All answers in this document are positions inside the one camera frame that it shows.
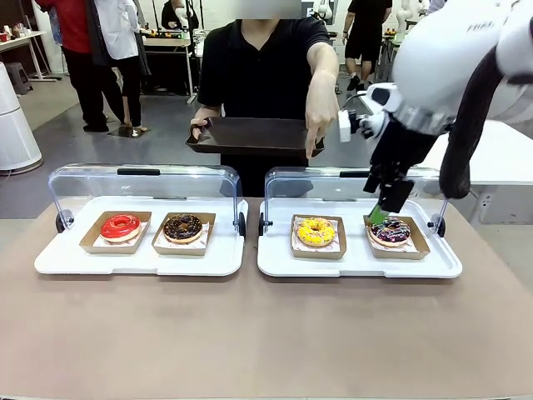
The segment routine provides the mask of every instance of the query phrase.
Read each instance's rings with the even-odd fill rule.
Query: transparent cover
[[[274,168],[266,175],[265,215],[267,229],[269,213],[279,202],[275,198],[320,199],[331,202],[350,202],[358,198],[378,198],[379,192],[367,193],[363,188],[369,168]],[[431,168],[414,167],[407,177],[415,182],[413,198],[439,196],[439,172]]]
[[[226,199],[233,208],[237,229],[237,204],[241,201],[239,177],[229,167],[175,165],[90,165],[72,164],[52,172],[48,180],[53,201],[65,228],[77,213],[100,197],[138,197],[157,200]]]

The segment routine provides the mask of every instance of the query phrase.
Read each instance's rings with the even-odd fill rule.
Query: yellow frosting
[[[335,228],[324,218],[308,218],[300,222],[296,234],[306,245],[319,248],[333,241]]]

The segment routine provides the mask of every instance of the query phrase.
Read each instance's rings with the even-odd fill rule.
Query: person's left hand
[[[316,71],[309,85],[306,102],[306,156],[311,159],[317,142],[326,136],[326,130],[339,113],[335,94],[336,77],[328,71]]]

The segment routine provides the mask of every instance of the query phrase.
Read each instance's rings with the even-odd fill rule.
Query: shoe
[[[348,89],[347,89],[348,92],[351,92],[353,89],[355,89],[360,81],[361,79],[359,79],[357,75],[353,77],[352,79],[350,79],[350,84],[348,85]]]
[[[93,125],[86,125],[83,127],[83,130],[85,132],[90,133],[104,133],[109,132],[109,128],[107,125],[102,125],[101,127],[93,126]]]

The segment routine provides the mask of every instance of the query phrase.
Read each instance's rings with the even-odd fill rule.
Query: dark brown tray
[[[197,153],[305,157],[307,129],[296,119],[222,118],[207,119],[205,127],[192,126],[186,145]],[[196,140],[192,130],[202,133]],[[316,144],[313,157],[324,150]]]

